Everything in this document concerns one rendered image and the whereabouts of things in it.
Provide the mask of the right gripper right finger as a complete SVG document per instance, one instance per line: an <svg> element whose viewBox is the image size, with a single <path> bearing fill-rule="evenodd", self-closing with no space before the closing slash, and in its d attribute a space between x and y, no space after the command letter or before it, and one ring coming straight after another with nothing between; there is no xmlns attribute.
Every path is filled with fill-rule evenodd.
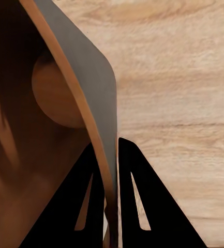
<svg viewBox="0 0 224 248"><path fill-rule="evenodd" d="M123 248L207 248L138 146L118 140ZM140 228L132 178L151 230Z"/></svg>

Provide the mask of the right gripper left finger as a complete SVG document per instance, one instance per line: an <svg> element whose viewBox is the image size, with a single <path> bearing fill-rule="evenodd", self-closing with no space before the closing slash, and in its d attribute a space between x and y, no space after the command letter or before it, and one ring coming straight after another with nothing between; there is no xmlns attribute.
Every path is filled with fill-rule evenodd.
<svg viewBox="0 0 224 248"><path fill-rule="evenodd" d="M74 230L93 173L85 227ZM90 142L19 248L102 248L104 187Z"/></svg>

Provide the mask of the trash can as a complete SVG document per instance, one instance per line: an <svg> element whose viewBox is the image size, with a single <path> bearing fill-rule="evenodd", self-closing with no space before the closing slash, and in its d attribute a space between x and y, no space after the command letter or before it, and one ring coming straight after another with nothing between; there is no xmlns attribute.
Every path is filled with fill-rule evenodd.
<svg viewBox="0 0 224 248"><path fill-rule="evenodd" d="M113 68L52 0L0 0L0 248L19 248L90 142L109 217L102 248L118 248Z"/></svg>

